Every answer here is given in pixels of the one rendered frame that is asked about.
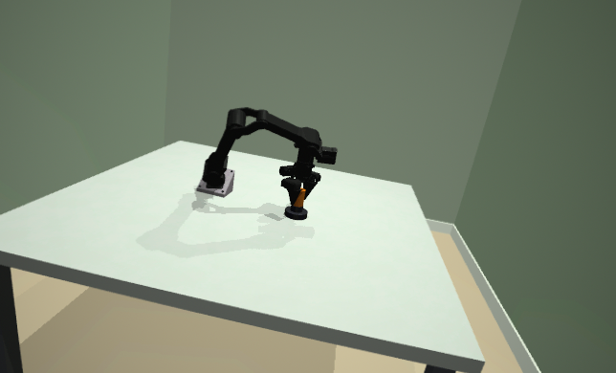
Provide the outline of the dark grey round pedestal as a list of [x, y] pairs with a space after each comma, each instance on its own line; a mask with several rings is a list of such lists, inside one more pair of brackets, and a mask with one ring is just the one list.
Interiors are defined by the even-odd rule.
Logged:
[[303, 207], [295, 207], [290, 205], [285, 208], [284, 215], [293, 220], [304, 220], [307, 218], [308, 211]]

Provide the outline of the orange knob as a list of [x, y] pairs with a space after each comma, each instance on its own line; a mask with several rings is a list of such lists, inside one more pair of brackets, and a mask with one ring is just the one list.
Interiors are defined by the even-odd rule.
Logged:
[[304, 188], [300, 188], [301, 192], [297, 197], [296, 202], [294, 203], [295, 207], [303, 207], [303, 202], [304, 202], [304, 197], [305, 197], [305, 189]]

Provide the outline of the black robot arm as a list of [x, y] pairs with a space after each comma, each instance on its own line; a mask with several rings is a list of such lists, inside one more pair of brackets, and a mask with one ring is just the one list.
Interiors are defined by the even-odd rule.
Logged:
[[[256, 121], [245, 126], [247, 116], [256, 118]], [[334, 165], [336, 162], [337, 148], [322, 146], [318, 130], [297, 127], [264, 109], [235, 108], [228, 112], [226, 129], [215, 152], [211, 152], [205, 160], [202, 180], [207, 183], [207, 188], [223, 188], [228, 154], [234, 141], [258, 129], [269, 130], [293, 141], [295, 148], [299, 148], [297, 160], [302, 163], [311, 164], [314, 162], [314, 157], [318, 160], [317, 163], [321, 164]]]

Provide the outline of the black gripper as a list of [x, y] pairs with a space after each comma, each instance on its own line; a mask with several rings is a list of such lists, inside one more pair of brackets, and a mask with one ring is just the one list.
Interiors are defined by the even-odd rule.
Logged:
[[305, 200], [321, 178], [319, 173], [312, 171], [312, 168], [315, 167], [313, 163], [307, 164], [296, 161], [294, 165], [296, 166], [296, 178], [294, 179], [288, 177], [281, 180], [281, 186], [288, 190], [290, 203], [292, 206], [301, 192], [301, 184], [303, 184], [303, 188], [306, 190], [304, 197]]

